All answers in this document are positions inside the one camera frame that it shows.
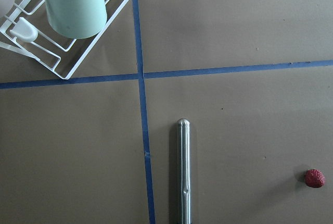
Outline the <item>mint green cup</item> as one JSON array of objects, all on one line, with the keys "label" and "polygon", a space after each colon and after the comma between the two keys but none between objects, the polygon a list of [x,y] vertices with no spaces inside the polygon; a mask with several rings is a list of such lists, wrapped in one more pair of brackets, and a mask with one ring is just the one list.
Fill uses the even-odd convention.
[{"label": "mint green cup", "polygon": [[86,39],[105,26],[105,0],[45,0],[50,26],[70,39]]}]

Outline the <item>red strawberry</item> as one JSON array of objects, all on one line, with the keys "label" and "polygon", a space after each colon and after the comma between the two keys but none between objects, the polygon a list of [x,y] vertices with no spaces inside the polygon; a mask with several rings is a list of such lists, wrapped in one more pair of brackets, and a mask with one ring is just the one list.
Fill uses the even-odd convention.
[{"label": "red strawberry", "polygon": [[317,169],[309,169],[304,175],[304,182],[308,187],[321,188],[325,185],[324,174]]}]

